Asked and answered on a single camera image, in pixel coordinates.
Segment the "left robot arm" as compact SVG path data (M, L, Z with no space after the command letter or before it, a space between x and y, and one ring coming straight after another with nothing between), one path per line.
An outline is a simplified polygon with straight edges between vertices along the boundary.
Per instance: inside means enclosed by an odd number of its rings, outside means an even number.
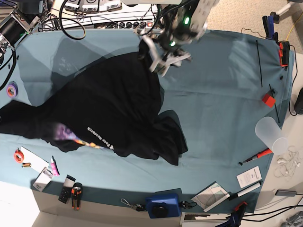
M180 67L191 54L183 46L199 40L207 30L207 18L216 0L183 0L179 5L157 5L151 28L138 25L138 58L150 60L149 71L165 76L170 66Z

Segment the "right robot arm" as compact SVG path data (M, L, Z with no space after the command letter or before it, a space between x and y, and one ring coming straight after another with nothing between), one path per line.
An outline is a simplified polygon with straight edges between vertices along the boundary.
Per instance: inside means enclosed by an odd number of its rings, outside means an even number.
M23 35L32 33L48 18L52 0L18 0L15 9L0 26L0 52L14 48Z

